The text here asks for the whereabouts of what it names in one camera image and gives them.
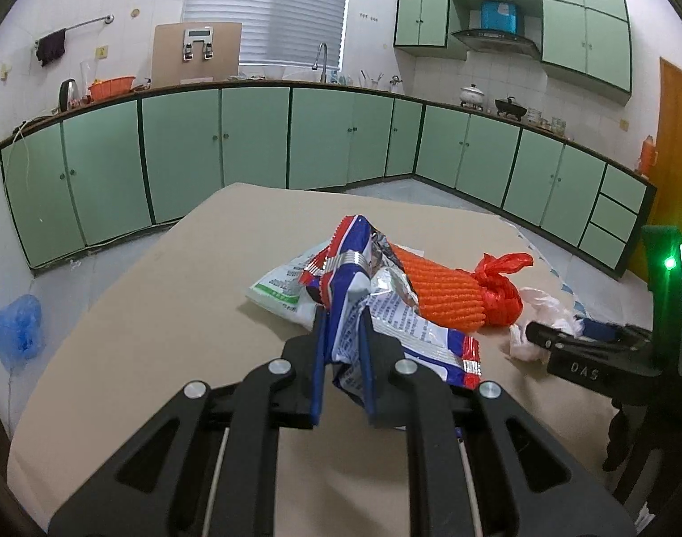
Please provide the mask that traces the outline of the blue red snack wrapper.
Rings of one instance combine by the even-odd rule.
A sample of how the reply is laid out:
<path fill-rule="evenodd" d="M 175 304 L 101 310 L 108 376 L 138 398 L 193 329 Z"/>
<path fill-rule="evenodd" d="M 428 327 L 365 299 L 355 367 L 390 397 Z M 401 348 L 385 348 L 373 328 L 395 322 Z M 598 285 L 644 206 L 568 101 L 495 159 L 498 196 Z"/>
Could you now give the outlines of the blue red snack wrapper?
<path fill-rule="evenodd" d="M 407 264 L 414 256 L 389 243 L 360 215 L 341 219 L 329 244 L 308 258 L 298 282 L 325 309 L 322 350 L 334 366 L 334 385 L 357 404 L 368 402 L 370 378 L 361 368 L 361 315 L 373 329 L 402 344 L 407 359 L 429 367 L 444 382 L 474 389 L 482 378 L 479 343 L 470 327 L 446 327 L 421 314 L 419 289 Z"/>

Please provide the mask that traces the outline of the green lower kitchen cabinets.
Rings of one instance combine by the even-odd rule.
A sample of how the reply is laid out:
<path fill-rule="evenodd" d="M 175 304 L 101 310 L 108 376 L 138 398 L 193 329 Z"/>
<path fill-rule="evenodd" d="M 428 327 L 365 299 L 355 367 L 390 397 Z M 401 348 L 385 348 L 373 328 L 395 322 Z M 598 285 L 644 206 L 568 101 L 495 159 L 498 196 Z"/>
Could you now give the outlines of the green lower kitchen cabinets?
<path fill-rule="evenodd" d="M 414 177 L 620 277 L 655 188 L 516 121 L 334 86 L 145 92 L 27 125 L 0 144 L 31 269 L 177 222 L 234 183 L 343 189 Z"/>

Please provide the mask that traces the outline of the green white snack wrapper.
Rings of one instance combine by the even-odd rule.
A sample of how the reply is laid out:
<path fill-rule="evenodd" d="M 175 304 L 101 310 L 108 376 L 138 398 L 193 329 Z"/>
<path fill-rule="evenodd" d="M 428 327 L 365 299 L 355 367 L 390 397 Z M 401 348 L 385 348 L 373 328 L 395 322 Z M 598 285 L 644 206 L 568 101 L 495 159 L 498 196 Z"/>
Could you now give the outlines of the green white snack wrapper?
<path fill-rule="evenodd" d="M 246 298 L 259 308 L 312 331 L 317 303 L 301 284 L 300 277 L 305 265 L 329 244 L 326 240 L 271 269 L 247 289 Z"/>

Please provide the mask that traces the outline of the orange foam net sleeve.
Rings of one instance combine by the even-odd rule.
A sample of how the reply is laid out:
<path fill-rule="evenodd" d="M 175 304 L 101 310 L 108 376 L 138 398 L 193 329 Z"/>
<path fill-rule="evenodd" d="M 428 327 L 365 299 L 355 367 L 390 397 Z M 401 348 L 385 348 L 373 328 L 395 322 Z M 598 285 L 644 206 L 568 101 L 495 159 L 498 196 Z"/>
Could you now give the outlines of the orange foam net sleeve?
<path fill-rule="evenodd" d="M 460 269 L 444 267 L 392 244 L 406 279 L 419 301 L 419 315 L 441 327 L 470 333 L 486 320 L 479 282 Z"/>

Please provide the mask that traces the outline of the beige table cover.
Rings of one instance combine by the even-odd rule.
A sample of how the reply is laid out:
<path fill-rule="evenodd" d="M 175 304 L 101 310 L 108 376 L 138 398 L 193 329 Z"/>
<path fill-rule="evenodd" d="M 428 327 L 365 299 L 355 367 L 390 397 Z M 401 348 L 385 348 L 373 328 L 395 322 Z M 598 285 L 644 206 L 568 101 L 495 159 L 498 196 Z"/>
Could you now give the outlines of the beige table cover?
<path fill-rule="evenodd" d="M 249 301 L 269 270 L 362 215 L 450 268 L 528 250 L 499 217 L 362 196 L 233 184 L 172 227 L 82 315 L 13 434 L 7 481 L 39 525 L 184 385 L 237 383 L 301 327 Z M 404 435 L 371 427 L 333 385 L 311 431 L 280 435 L 280 536 L 405 536 Z"/>

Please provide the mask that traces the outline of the brown wooden door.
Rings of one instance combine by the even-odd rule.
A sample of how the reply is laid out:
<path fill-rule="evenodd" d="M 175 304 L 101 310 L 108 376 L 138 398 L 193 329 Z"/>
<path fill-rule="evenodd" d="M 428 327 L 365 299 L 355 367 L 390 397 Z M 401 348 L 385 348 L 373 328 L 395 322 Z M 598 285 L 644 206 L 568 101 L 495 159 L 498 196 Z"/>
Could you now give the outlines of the brown wooden door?
<path fill-rule="evenodd" d="M 649 182 L 656 188 L 648 222 L 674 226 L 682 232 L 682 69 L 659 61 L 659 93 L 652 112 L 629 120 L 631 130 L 644 141 L 654 141 Z"/>

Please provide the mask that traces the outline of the orange thermos bottle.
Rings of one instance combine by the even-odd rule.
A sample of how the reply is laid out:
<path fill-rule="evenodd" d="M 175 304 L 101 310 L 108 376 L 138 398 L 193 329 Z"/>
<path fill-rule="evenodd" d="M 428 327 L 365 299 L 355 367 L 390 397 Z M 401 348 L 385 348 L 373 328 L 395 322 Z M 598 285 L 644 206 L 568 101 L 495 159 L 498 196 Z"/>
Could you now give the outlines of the orange thermos bottle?
<path fill-rule="evenodd" d="M 642 148 L 640 148 L 640 154 L 637 161 L 637 166 L 635 167 L 635 172 L 644 178 L 648 178 L 652 169 L 654 169 L 656 159 L 657 149 L 654 137 L 648 136 L 643 141 Z"/>

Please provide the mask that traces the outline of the brown cardboard box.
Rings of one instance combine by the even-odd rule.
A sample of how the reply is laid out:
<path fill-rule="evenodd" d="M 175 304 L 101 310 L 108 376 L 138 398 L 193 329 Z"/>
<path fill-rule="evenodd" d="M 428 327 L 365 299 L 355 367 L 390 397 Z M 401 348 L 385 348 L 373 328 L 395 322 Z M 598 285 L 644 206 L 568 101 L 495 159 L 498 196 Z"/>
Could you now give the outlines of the brown cardboard box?
<path fill-rule="evenodd" d="M 154 30 L 150 86 L 216 82 L 239 70 L 242 24 L 182 22 L 158 24 Z"/>

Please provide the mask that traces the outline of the window blind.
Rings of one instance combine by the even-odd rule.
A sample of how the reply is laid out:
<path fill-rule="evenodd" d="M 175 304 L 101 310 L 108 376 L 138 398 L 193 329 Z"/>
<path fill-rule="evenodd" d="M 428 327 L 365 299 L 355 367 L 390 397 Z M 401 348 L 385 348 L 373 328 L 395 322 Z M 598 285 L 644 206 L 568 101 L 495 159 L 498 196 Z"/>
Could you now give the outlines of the window blind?
<path fill-rule="evenodd" d="M 339 66 L 347 0 L 183 0 L 182 20 L 241 25 L 242 64 L 313 63 L 327 45 L 327 64 Z"/>

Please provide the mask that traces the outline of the orange plastic basin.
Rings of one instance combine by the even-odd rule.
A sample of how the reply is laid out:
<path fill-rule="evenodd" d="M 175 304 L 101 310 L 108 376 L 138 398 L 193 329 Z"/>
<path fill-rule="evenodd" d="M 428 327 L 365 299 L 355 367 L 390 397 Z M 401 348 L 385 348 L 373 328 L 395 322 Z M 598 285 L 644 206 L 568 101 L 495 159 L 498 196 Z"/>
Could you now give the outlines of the orange plastic basin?
<path fill-rule="evenodd" d="M 104 101 L 128 94 L 132 90 L 135 77 L 118 77 L 106 80 L 96 80 L 89 87 L 89 97 L 93 102 Z"/>

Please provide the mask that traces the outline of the black range hood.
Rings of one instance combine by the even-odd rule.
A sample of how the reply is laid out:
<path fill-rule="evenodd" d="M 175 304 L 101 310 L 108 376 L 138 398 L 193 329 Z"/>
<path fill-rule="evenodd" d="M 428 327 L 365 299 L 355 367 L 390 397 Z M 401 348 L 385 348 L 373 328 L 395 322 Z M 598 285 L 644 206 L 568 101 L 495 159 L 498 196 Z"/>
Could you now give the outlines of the black range hood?
<path fill-rule="evenodd" d="M 453 32 L 468 50 L 496 55 L 520 55 L 540 61 L 541 51 L 535 41 L 523 35 L 495 29 L 466 29 Z"/>

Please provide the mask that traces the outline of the steel electric kettle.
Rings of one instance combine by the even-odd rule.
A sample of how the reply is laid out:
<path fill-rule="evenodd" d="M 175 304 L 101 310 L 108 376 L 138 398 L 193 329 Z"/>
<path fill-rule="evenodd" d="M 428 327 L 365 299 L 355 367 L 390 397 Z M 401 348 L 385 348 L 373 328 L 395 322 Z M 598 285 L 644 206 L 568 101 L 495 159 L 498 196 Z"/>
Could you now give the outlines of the steel electric kettle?
<path fill-rule="evenodd" d="M 78 82 L 75 79 L 65 79 L 58 89 L 58 111 L 71 111 L 79 100 Z"/>

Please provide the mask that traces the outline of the chrome towel bar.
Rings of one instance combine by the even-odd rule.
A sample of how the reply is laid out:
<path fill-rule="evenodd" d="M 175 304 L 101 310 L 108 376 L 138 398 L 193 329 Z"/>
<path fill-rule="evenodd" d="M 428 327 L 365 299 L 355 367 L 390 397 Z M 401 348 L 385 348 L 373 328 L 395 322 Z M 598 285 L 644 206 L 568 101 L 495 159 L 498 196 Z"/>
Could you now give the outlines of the chrome towel bar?
<path fill-rule="evenodd" d="M 71 26 L 65 27 L 64 30 L 65 32 L 70 32 L 71 30 L 92 26 L 92 24 L 96 23 L 103 23 L 105 26 L 109 26 L 109 24 L 112 24 L 114 21 L 115 16 L 112 13 L 109 13 L 109 15 L 99 16 L 91 18 L 91 20 L 72 24 Z"/>

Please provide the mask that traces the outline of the dark hanging towel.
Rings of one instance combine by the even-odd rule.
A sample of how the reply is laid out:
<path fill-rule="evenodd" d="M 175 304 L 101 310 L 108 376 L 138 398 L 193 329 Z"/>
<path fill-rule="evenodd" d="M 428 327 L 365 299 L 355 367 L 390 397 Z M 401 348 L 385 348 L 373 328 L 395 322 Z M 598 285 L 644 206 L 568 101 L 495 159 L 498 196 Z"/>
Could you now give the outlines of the dark hanging towel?
<path fill-rule="evenodd" d="M 65 29 L 45 35 L 36 44 L 36 58 L 43 67 L 59 60 L 65 54 Z"/>

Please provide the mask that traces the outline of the black phone mount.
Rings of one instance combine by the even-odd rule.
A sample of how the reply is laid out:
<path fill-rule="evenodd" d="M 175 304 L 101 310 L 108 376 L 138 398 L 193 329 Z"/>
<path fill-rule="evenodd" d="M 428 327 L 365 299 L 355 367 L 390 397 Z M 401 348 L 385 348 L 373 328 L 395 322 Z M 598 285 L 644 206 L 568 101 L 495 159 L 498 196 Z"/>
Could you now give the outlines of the black phone mount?
<path fill-rule="evenodd" d="M 682 375 L 682 232 L 644 226 L 642 240 L 652 293 L 652 361 Z"/>

